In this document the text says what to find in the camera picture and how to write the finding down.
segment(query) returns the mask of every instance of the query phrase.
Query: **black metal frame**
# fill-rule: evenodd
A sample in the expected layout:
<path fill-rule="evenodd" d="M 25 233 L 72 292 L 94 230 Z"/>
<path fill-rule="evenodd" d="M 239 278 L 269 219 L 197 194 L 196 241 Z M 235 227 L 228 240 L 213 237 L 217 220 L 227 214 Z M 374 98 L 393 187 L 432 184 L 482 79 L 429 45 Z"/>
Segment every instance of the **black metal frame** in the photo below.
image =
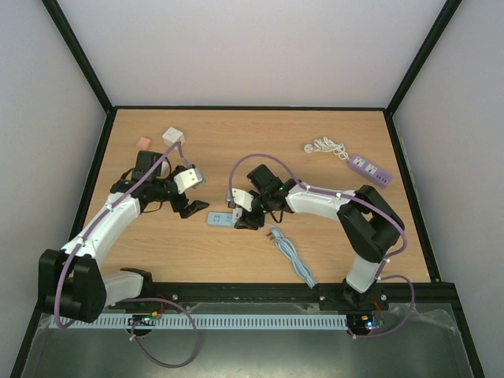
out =
<path fill-rule="evenodd" d="M 425 228 L 421 210 L 417 201 L 417 195 L 413 186 L 413 181 L 406 164 L 406 159 L 402 151 L 402 146 L 398 137 L 396 127 L 394 125 L 393 116 L 401 101 L 406 96 L 407 91 L 411 87 L 417 74 L 426 62 L 429 54 L 432 52 L 435 44 L 442 35 L 445 27 L 448 25 L 451 17 L 461 3 L 461 0 L 447 0 L 443 9 L 439 13 L 435 23 L 428 33 L 425 41 L 419 49 L 417 56 L 414 58 L 405 77 L 403 78 L 398 90 L 395 92 L 390 104 L 384 108 L 351 108 L 351 107 L 285 107 L 285 106 L 113 106 L 108 99 L 102 85 L 100 84 L 95 71 L 91 67 L 82 47 L 80 46 L 75 34 L 73 33 L 70 24 L 68 23 L 61 7 L 56 0 L 42 0 L 48 13 L 52 17 L 54 23 L 59 29 L 61 36 L 67 43 L 67 46 L 72 51 L 74 58 L 81 67 L 83 74 L 86 76 L 88 83 L 96 94 L 98 100 L 102 104 L 107 117 L 103 126 L 102 134 L 98 142 L 98 147 L 91 165 L 91 170 L 87 178 L 86 186 L 77 210 L 76 219 L 72 226 L 70 237 L 75 236 L 82 229 L 84 220 L 87 215 L 91 197 L 95 189 L 96 180 L 105 155 L 106 146 L 109 141 L 110 132 L 113 127 L 113 122 L 119 109 L 201 109 L 201 110 L 318 110 L 318 111 L 380 111 L 383 113 L 389 135 L 391 137 L 392 146 L 395 156 L 398 161 L 399 171 L 402 176 L 406 195 L 409 200 L 413 220 L 417 227 L 418 236 L 421 242 L 421 247 L 424 252 L 425 263 L 428 267 L 428 273 L 431 277 L 431 283 L 415 283 L 416 302 L 419 303 L 450 303 L 454 311 L 455 319 L 458 328 L 462 333 L 462 338 L 465 344 L 465 349 L 469 357 L 469 363 L 472 367 L 474 376 L 482 377 L 480 360 L 478 358 L 476 348 L 471 337 L 469 327 L 467 325 L 464 312 L 461 307 L 455 286 L 452 283 L 441 282 L 439 270 L 435 262 L 432 247 L 429 242 L 428 234 Z M 215 284 L 215 283 L 154 283 L 154 290 L 165 296 L 171 297 L 177 294 L 179 302 L 235 302 L 235 298 L 245 302 L 279 302 L 289 300 L 289 302 L 318 302 L 322 293 L 330 292 L 337 289 L 342 284 L 320 284 L 316 289 L 309 289 L 306 285 L 301 284 L 267 284 L 267 283 L 237 283 L 237 284 Z M 403 283 L 381 283 L 380 289 L 387 292 L 389 302 L 409 302 L 410 289 L 408 285 Z M 32 344 L 32 339 L 35 335 L 41 312 L 38 307 L 35 308 L 28 330 L 21 344 L 20 352 L 17 356 L 11 378 L 21 377 L 24 363 L 28 357 L 28 352 Z"/>

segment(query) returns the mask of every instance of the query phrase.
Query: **wall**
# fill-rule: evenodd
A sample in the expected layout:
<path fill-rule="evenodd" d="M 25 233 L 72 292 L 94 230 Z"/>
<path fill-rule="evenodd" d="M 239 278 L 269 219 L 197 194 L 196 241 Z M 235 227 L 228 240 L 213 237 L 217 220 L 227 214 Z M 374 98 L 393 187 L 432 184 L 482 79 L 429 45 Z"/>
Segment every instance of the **wall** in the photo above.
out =
<path fill-rule="evenodd" d="M 503 13 L 499 0 L 462 2 L 395 116 L 488 377 L 504 370 Z"/>
<path fill-rule="evenodd" d="M 17 356 L 37 261 L 69 236 L 104 113 L 40 1 L 0 5 L 0 376 Z"/>
<path fill-rule="evenodd" d="M 60 0 L 115 105 L 386 106 L 444 0 Z"/>

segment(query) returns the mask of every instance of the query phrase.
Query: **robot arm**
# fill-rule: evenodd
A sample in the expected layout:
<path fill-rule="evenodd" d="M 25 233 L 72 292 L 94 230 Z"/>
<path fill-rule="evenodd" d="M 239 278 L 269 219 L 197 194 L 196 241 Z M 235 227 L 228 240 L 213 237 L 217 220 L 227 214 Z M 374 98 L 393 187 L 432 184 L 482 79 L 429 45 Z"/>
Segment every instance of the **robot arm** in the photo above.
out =
<path fill-rule="evenodd" d="M 140 295 L 146 282 L 152 280 L 150 273 L 136 269 L 122 269 L 117 274 L 102 278 L 100 268 L 112 245 L 122 231 L 135 220 L 152 202 L 170 202 L 174 212 L 181 218 L 209 206 L 202 201 L 189 201 L 185 192 L 205 182 L 199 169 L 192 166 L 177 166 L 168 177 L 160 178 L 161 166 L 116 207 L 117 201 L 128 189 L 144 176 L 161 154 L 140 151 L 132 177 L 126 172 L 110 189 L 111 194 L 105 205 L 85 229 L 60 250 L 47 250 L 39 260 L 39 305 L 44 312 L 54 311 L 56 286 L 62 266 L 70 252 L 80 244 L 72 260 L 73 277 L 67 277 L 61 294 L 60 314 L 64 317 L 92 322 L 102 312 L 104 306 L 125 298 Z M 92 224 L 98 220 L 98 226 Z"/>
<path fill-rule="evenodd" d="M 367 220 L 364 217 L 370 212 L 367 207 L 337 195 L 341 193 L 366 201 L 384 211 L 404 229 L 401 219 L 373 187 L 364 185 L 358 191 L 330 191 L 311 187 L 307 191 L 293 179 L 283 183 L 266 165 L 259 165 L 247 178 L 257 191 L 232 189 L 234 202 L 241 209 L 235 228 L 258 230 L 264 226 L 265 215 L 273 211 L 311 213 L 340 221 L 357 253 L 352 269 L 346 276 L 346 283 L 358 294 L 365 293 L 374 284 L 380 263 L 389 248 L 398 241 L 399 233 L 378 214 L 373 213 L 371 219 Z"/>

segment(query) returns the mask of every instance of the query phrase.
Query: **purple power strip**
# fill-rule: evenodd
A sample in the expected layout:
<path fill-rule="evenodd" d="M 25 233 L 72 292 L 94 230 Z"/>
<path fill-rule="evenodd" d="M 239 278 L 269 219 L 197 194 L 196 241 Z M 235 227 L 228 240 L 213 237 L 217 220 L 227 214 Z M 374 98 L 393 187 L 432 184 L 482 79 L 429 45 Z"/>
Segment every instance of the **purple power strip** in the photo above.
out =
<path fill-rule="evenodd" d="M 357 172 L 359 175 L 365 177 L 369 181 L 372 181 L 379 187 L 387 187 L 392 181 L 392 175 L 372 163 L 369 160 L 365 160 L 361 155 L 354 155 L 348 161 L 348 168 Z"/>

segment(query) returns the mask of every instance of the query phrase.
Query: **electrical outlet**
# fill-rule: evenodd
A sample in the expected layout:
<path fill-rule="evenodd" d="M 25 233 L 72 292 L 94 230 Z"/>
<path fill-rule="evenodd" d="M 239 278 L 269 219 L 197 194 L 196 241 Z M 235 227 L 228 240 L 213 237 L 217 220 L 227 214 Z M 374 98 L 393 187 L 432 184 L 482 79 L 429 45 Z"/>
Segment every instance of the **electrical outlet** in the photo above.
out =
<path fill-rule="evenodd" d="M 389 172 L 378 167 L 371 161 L 366 161 L 360 155 L 354 155 L 350 158 L 348 161 L 348 168 L 357 172 L 369 181 L 372 181 L 379 187 L 387 187 L 393 178 Z"/>
<path fill-rule="evenodd" d="M 221 213 L 218 211 L 210 211 L 206 223 L 217 227 L 233 227 L 235 224 L 232 213 Z"/>

